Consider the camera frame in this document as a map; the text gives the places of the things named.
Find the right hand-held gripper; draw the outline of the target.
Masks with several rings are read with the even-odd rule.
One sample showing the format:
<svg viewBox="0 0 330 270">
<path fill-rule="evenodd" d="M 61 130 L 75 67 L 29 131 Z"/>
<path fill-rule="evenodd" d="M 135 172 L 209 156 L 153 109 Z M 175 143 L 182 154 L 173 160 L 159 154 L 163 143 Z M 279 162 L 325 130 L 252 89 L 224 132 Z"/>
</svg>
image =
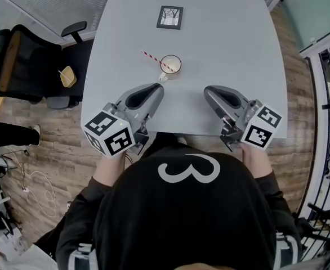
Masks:
<svg viewBox="0 0 330 270">
<path fill-rule="evenodd" d="M 283 121 L 268 105 L 229 87 L 209 85 L 204 98 L 224 123 L 220 139 L 230 151 L 240 143 L 266 150 Z"/>
</svg>

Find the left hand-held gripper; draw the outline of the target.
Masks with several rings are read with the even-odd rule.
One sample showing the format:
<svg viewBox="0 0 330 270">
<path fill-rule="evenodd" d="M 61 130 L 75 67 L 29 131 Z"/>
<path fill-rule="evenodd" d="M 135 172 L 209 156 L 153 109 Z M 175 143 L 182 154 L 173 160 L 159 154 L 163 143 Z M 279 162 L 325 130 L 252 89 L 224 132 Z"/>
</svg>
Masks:
<svg viewBox="0 0 330 270">
<path fill-rule="evenodd" d="M 146 122 L 163 97 L 163 86 L 153 83 L 126 91 L 115 103 L 108 102 L 83 125 L 90 145 L 108 158 L 127 150 L 138 155 L 149 140 Z"/>
</svg>

